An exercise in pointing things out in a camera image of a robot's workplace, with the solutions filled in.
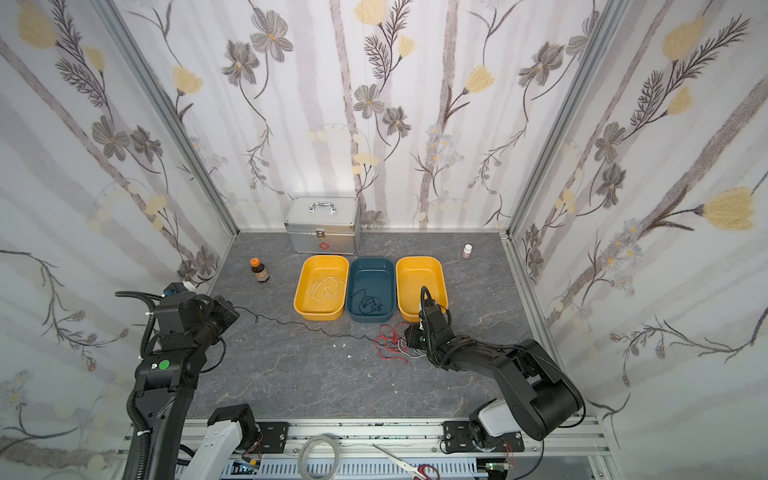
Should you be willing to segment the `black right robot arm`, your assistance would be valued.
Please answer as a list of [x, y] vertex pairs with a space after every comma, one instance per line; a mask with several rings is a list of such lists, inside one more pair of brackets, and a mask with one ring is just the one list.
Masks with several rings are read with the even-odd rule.
[[418, 317], [406, 329], [407, 346], [438, 369], [493, 379], [515, 424], [532, 439], [542, 441], [573, 415], [586, 413], [581, 392], [537, 341], [496, 345], [456, 335], [450, 311], [425, 286]]

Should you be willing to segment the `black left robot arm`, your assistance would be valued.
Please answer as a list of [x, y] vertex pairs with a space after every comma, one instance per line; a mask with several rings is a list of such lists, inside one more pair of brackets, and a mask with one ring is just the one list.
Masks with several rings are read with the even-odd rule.
[[207, 362], [207, 350], [239, 318], [232, 302], [190, 290], [180, 282], [164, 292], [117, 291], [142, 301], [148, 321], [140, 363], [126, 401], [133, 426], [125, 479], [174, 477], [184, 422]]

